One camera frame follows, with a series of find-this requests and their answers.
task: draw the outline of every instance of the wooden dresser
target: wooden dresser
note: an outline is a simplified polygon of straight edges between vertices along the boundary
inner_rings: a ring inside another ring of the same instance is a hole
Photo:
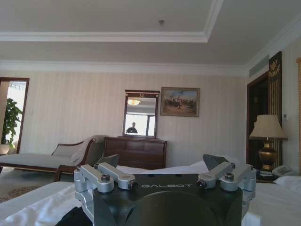
[[[165,168],[166,141],[128,137],[106,137],[104,156],[119,154],[121,166],[155,170]]]

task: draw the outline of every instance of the striped wallpaper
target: striped wallpaper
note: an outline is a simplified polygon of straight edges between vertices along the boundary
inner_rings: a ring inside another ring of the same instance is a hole
[[[67,72],[0,76],[30,78],[20,153],[51,154],[57,143],[74,143],[93,134],[121,136],[124,90],[164,86],[201,89],[199,118],[158,118],[158,138],[168,141],[167,167],[192,164],[203,153],[245,160],[244,77]]]

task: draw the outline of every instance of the chaise longue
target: chaise longue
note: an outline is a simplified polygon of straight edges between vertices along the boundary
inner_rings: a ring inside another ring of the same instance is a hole
[[[93,166],[103,155],[105,137],[95,135],[76,144],[58,144],[51,155],[24,153],[0,156],[0,173],[3,166],[54,172],[54,181],[60,181],[62,173],[72,174],[79,165]]]

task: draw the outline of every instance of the telephone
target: telephone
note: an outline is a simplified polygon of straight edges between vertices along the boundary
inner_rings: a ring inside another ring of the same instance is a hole
[[[272,174],[277,177],[282,177],[282,176],[292,176],[294,175],[294,172],[289,166],[282,165],[273,169]]]

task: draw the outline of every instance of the bed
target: bed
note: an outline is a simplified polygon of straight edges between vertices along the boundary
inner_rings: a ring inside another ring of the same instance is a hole
[[[118,166],[118,169],[132,174],[177,174],[201,173],[207,168],[203,161],[190,166],[145,170]],[[280,226],[298,225],[301,222],[301,196],[298,192],[301,177],[297,185],[287,187],[287,180],[278,184],[257,183],[256,198],[250,203],[249,212],[242,220],[243,226]],[[10,201],[0,204],[1,226],[53,226],[73,207],[81,203],[75,199],[74,184],[55,182]]]

